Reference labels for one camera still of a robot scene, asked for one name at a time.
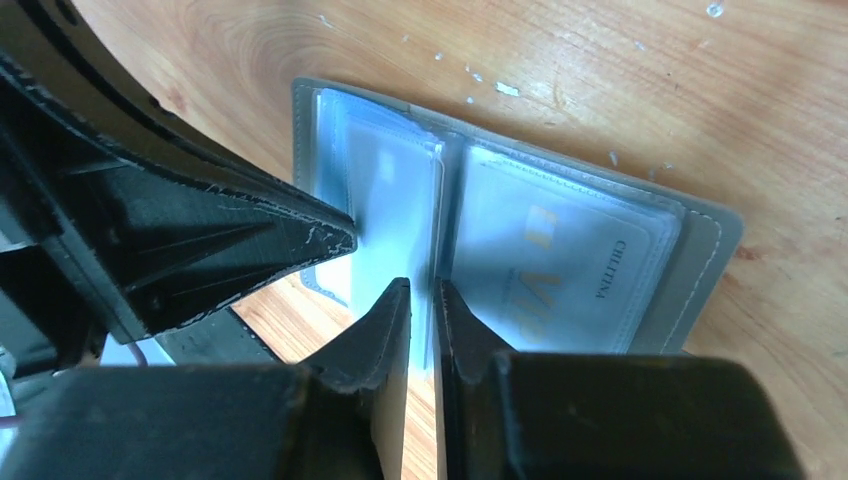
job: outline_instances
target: gray wallet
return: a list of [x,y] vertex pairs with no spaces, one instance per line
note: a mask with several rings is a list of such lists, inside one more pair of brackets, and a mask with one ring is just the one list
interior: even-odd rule
[[518,350],[678,353],[743,233],[731,210],[349,85],[293,85],[295,185],[358,249],[301,273],[362,316],[412,286],[410,366],[453,281]]

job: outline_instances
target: open wallet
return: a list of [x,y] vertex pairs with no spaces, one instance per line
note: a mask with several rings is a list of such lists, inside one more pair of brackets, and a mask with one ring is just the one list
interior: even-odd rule
[[679,353],[744,230],[722,205],[395,98],[292,88],[295,185],[348,213],[359,245],[303,283],[361,317],[409,278],[413,370],[432,365],[436,278],[516,350]]

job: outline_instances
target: card holder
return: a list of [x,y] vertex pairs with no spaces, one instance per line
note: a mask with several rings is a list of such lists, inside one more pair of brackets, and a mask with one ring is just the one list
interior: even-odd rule
[[677,353],[743,232],[720,205],[397,99],[317,79],[293,96],[295,185],[359,240],[301,278],[359,316],[409,277],[415,370],[436,274],[520,350]]

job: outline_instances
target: white speck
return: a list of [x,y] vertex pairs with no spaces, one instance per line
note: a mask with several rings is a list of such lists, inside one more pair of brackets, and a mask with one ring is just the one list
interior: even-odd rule
[[327,27],[327,28],[336,28],[336,27],[334,27],[334,26],[333,26],[333,24],[332,24],[332,23],[330,23],[330,22],[328,22],[328,21],[327,21],[327,17],[325,17],[324,15],[318,15],[318,18],[320,18],[320,19],[321,19],[321,23],[323,23],[325,27]]
[[495,90],[497,90],[500,93],[503,93],[504,95],[509,95],[511,97],[517,97],[517,96],[520,95],[517,88],[515,88],[511,85],[507,85],[503,82],[495,82]]
[[707,15],[709,15],[713,18],[720,17],[721,14],[724,13],[724,5],[722,5],[722,3],[723,2],[713,2],[713,3],[711,3],[710,6],[707,7]]

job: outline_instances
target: wooden surface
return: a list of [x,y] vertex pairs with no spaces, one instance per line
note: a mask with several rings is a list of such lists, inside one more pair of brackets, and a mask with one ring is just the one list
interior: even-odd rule
[[[748,233],[688,350],[751,369],[808,472],[844,478],[848,3],[708,3],[76,0],[165,108],[283,179],[315,75],[731,205]],[[291,360],[350,322],[296,278],[238,310]],[[432,397],[412,382],[409,478],[434,477]]]

